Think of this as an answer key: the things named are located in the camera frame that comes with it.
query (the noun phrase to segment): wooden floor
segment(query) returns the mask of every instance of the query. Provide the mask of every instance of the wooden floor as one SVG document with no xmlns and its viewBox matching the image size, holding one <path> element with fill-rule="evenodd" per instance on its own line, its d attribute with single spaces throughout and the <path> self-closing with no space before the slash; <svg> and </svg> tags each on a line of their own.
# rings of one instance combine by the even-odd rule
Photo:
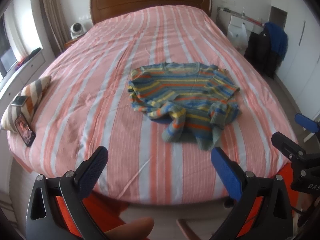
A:
<svg viewBox="0 0 320 240">
<path fill-rule="evenodd" d="M 271 79 L 267 79 L 266 81 L 278 97 L 299 140 L 299 144 L 303 146 L 308 153 L 318 152 L 319 145 L 315 137 L 312 137 L 307 143 L 303 142 L 303 138 L 308 132 L 304 131 L 302 127 L 294 122 L 296 111 L 279 84 Z M 33 172 L 29 174 L 24 171 L 16 161 L 13 161 L 10 177 L 10 197 L 18 220 L 19 229 L 23 234 L 25 234 L 25 217 L 29 196 L 36 176 L 36 173 Z M 185 240 L 185 237 L 175 222 L 177 218 L 185 218 L 201 239 L 209 239 L 211 234 L 215 232 L 229 213 L 229 210 L 226 210 L 222 203 L 223 202 L 219 200 L 201 204 L 167 207 L 130 205 L 129 208 L 121 214 L 121 218 L 126 222 L 130 222 L 144 216 L 153 217 L 156 223 L 149 236 L 152 240 Z"/>
</svg>

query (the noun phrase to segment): pillow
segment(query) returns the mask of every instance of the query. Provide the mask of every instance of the pillow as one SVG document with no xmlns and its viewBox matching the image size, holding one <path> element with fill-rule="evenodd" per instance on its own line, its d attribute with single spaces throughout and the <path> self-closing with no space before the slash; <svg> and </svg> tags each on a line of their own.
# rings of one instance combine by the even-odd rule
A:
<svg viewBox="0 0 320 240">
<path fill-rule="evenodd" d="M 50 76 L 39 78 L 31 84 L 25 86 L 14 98 L 17 96 L 29 96 L 23 106 L 12 106 L 11 103 L 4 111 L 1 119 L 1 130 L 8 130 L 18 132 L 14 124 L 20 113 L 23 113 L 27 122 L 30 124 L 34 113 L 36 112 L 38 105 L 44 95 L 47 87 L 51 81 Z"/>
</svg>

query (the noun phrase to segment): pink striped bedspread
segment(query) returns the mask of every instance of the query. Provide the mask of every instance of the pink striped bedspread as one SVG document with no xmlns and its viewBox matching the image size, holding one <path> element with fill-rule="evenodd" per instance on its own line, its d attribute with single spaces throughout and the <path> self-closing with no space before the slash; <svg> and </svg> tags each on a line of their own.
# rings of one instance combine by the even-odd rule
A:
<svg viewBox="0 0 320 240">
<path fill-rule="evenodd" d="M 242 114 L 225 128 L 220 146 L 257 176 L 273 176 L 287 163 L 270 142 L 276 131 L 296 141 L 277 98 L 212 20 L 188 6 L 152 7 L 95 25 L 43 74 L 52 84 L 31 123 L 32 146 L 8 132 L 10 150 L 32 170 L 55 177 L 105 146 L 109 161 L 94 190 L 124 201 L 180 204 L 225 196 L 209 151 L 164 143 L 165 126 L 131 108 L 130 70 L 164 61 L 227 69 L 240 87 Z"/>
</svg>

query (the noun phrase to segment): hand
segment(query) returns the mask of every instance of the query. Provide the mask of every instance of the hand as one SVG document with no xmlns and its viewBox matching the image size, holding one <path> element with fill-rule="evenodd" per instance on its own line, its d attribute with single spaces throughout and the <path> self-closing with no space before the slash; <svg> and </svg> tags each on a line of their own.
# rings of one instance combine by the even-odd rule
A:
<svg viewBox="0 0 320 240">
<path fill-rule="evenodd" d="M 110 240 L 144 240 L 153 229 L 153 218 L 140 218 L 105 232 Z"/>
</svg>

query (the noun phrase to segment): plastic bag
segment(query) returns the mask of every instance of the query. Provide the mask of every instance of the plastic bag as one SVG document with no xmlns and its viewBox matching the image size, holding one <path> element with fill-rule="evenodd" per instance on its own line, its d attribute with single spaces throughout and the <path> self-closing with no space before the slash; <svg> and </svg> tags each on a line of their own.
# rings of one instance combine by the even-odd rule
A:
<svg viewBox="0 0 320 240">
<path fill-rule="evenodd" d="M 236 50 L 241 55 L 244 55 L 245 50 L 248 47 L 247 30 L 245 28 L 245 24 L 243 23 L 241 28 L 237 26 L 229 28 L 227 38 L 231 41 Z"/>
</svg>

